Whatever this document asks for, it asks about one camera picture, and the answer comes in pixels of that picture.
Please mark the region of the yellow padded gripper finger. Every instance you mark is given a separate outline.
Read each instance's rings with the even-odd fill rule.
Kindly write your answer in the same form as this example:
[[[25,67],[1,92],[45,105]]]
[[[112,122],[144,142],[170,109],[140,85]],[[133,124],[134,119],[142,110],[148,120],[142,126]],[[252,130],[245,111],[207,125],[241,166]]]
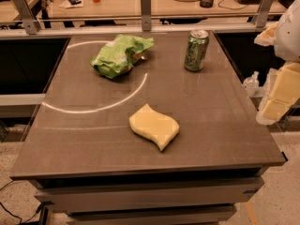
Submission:
[[[261,125],[272,125],[300,98],[300,64],[286,62],[279,70],[271,68],[263,91],[256,121]]]
[[[275,33],[277,28],[278,22],[271,24],[255,37],[254,43],[260,46],[273,46],[275,43]]]

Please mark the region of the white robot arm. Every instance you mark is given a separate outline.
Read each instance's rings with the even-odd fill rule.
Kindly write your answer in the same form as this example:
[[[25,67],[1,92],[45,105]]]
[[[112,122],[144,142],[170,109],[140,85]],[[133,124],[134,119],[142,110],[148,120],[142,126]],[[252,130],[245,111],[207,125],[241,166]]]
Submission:
[[[273,45],[276,57],[285,61],[265,86],[256,115],[259,124],[272,125],[300,98],[300,0],[294,0],[279,21],[256,36],[254,42]]]

